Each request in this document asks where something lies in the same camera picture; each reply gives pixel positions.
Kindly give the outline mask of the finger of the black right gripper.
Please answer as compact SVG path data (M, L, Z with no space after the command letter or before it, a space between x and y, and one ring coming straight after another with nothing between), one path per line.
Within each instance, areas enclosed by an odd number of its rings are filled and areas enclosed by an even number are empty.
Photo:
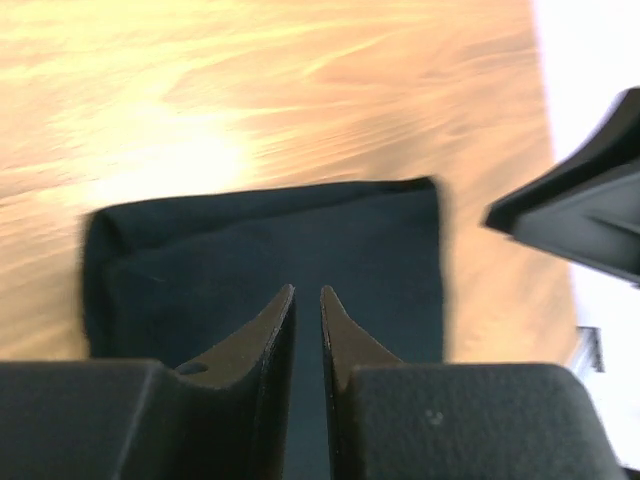
M639 90L624 91L572 156L494 201L486 227L618 278L639 281Z

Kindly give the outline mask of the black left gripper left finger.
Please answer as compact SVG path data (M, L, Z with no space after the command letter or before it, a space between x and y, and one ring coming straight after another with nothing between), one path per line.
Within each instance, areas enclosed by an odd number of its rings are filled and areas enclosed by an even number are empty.
M283 287L177 368L156 360L5 362L5 479L278 479L295 339Z

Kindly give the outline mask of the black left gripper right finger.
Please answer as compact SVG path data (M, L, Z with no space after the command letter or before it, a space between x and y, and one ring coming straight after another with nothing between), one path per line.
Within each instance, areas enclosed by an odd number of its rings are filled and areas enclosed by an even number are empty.
M335 479L621 479L582 383L556 364L411 364L321 294Z

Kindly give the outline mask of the black t shirt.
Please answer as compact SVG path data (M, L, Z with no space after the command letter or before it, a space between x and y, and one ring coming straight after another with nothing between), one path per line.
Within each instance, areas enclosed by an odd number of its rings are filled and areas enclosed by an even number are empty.
M94 357L178 366L295 289L288 479L330 474L320 294L399 358L443 358L434 183L331 183L164 198L95 212L85 237L83 318Z

